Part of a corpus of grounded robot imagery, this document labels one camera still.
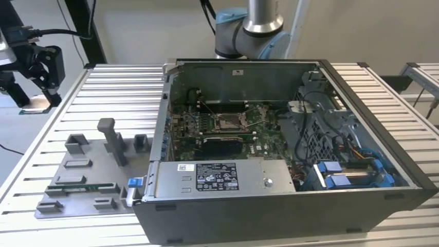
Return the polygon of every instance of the screw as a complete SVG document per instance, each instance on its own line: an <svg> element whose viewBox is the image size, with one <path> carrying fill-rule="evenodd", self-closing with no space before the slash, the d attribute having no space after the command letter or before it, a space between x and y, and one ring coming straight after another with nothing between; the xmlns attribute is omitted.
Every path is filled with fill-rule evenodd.
<svg viewBox="0 0 439 247"><path fill-rule="evenodd" d="M271 179L263 179L263 183L264 183L264 186L265 187L272 187L272 185L273 185L273 181L271 180Z"/></svg>

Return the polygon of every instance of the gray post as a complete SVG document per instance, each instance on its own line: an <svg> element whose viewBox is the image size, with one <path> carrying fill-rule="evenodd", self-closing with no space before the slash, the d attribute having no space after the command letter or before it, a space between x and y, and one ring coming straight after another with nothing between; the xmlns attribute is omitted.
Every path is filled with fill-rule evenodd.
<svg viewBox="0 0 439 247"><path fill-rule="evenodd" d="M97 130L105 135L108 149L112 152L117 166L124 166L126 164L126 158L124 156L124 145L120 143L114 132L114 119L101 118L97 123Z"/></svg>

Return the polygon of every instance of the green circuit board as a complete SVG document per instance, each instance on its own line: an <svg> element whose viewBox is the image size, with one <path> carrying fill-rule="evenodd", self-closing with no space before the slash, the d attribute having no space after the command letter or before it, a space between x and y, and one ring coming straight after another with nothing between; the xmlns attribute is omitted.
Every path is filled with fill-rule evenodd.
<svg viewBox="0 0 439 247"><path fill-rule="evenodd" d="M203 113L187 106L173 107L173 151L176 161L241 160L293 160L277 124L276 110L263 103L248 104L239 113ZM241 151L228 156L197 157L201 143L207 138L241 139Z"/></svg>

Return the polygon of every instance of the gray plastic block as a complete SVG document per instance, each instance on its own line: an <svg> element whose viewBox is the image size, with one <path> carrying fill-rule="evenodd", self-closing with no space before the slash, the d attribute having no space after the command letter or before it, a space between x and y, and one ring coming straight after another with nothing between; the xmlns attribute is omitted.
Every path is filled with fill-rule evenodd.
<svg viewBox="0 0 439 247"><path fill-rule="evenodd" d="M124 140L121 135L114 132L114 119L113 118L101 118L97 123L97 130L102 132L106 140L106 150L110 151L117 166L124 166L128 161L124 156Z"/></svg>
<svg viewBox="0 0 439 247"><path fill-rule="evenodd" d="M147 153L149 151L148 137L144 134L135 135L135 150L136 153Z"/></svg>
<svg viewBox="0 0 439 247"><path fill-rule="evenodd" d="M69 154L84 154L81 145L86 145L88 140L82 134L72 134L68 136L68 139L64 143L66 151Z"/></svg>
<svg viewBox="0 0 439 247"><path fill-rule="evenodd" d="M90 167L93 164L93 162L86 159L82 161L65 161L64 162L64 167L65 168L85 168L85 167Z"/></svg>
<svg viewBox="0 0 439 247"><path fill-rule="evenodd" d="M45 189L44 193L49 197L64 197L64 196L66 196L66 193L62 191L62 189Z"/></svg>
<svg viewBox="0 0 439 247"><path fill-rule="evenodd" d="M98 187L97 190L101 194L112 194L112 193L118 194L120 193L120 188L116 183L113 183L112 186Z"/></svg>
<svg viewBox="0 0 439 247"><path fill-rule="evenodd" d="M57 177L57 180L54 181L56 184L84 184L86 181L86 178L84 176L80 177Z"/></svg>
<svg viewBox="0 0 439 247"><path fill-rule="evenodd" d="M62 204L58 201L41 201L36 206L36 210L38 210L42 214L46 213L58 213L61 211Z"/></svg>
<svg viewBox="0 0 439 247"><path fill-rule="evenodd" d="M122 187L122 189L120 191L118 199L120 199L120 202L122 203L124 207L128 207L128 205L126 205L126 195L128 195L126 189L125 189L125 187Z"/></svg>
<svg viewBox="0 0 439 247"><path fill-rule="evenodd" d="M112 199L112 197L94 198L93 206L94 206L94 208L97 210L101 210L101 209L116 209L117 208L114 199Z"/></svg>

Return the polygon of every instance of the label sticker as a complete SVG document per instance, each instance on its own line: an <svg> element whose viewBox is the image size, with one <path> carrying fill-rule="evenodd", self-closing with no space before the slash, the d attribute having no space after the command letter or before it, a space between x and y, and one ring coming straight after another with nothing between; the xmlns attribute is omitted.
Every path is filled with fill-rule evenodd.
<svg viewBox="0 0 439 247"><path fill-rule="evenodd" d="M195 164L179 164L177 171L195 171Z"/></svg>
<svg viewBox="0 0 439 247"><path fill-rule="evenodd" d="M197 191L239 190L236 163L197 164Z"/></svg>

